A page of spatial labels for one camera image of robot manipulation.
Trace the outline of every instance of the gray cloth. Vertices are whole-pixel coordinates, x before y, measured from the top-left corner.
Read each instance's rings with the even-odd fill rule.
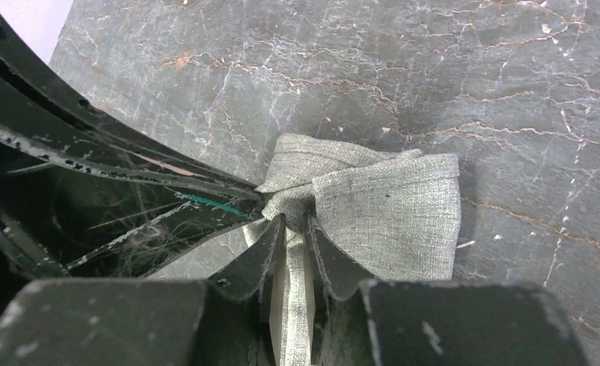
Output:
[[[448,280],[460,226],[459,166],[454,154],[376,152],[351,143],[282,135],[266,182],[264,220],[245,227],[252,245],[266,220],[285,214],[288,259],[280,365],[309,364],[305,258],[297,235],[315,204],[329,238],[379,278]]]

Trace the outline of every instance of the wrinkled fabric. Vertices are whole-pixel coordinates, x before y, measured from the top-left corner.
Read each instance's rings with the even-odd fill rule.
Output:
[[[285,214],[287,277],[281,354],[283,366],[310,364],[302,216],[317,220],[343,252],[385,280],[449,280],[461,210],[454,154],[414,149],[377,152],[351,143],[280,136],[263,185],[264,219],[244,228],[252,245],[268,220]]]

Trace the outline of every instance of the marble surface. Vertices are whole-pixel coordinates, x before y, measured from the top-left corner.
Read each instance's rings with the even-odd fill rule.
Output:
[[[600,1],[75,0],[51,66],[254,183],[280,133],[457,153],[454,276],[544,285],[600,366]],[[162,276],[244,248],[232,233]]]

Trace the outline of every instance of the teal stripe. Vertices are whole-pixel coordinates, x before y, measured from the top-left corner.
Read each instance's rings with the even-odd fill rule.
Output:
[[[246,219],[250,218],[249,215],[246,215],[245,213],[235,209],[234,207],[230,207],[225,204],[220,204],[219,202],[208,200],[207,198],[198,197],[193,194],[187,194],[187,193],[181,193],[181,192],[176,192],[176,195],[181,198],[184,198],[188,201],[198,202],[199,204],[209,204],[212,207],[216,207],[220,210],[230,212],[231,214],[235,214],[237,216],[244,217]]]

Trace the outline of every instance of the cloth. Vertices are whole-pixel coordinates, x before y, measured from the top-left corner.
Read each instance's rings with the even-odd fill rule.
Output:
[[[268,220],[287,218],[287,266],[279,365],[310,364],[306,259],[299,235],[313,205],[343,252],[384,280],[449,280],[461,209],[455,154],[377,152],[352,143],[285,134],[263,185],[264,219],[244,228],[249,246]]]

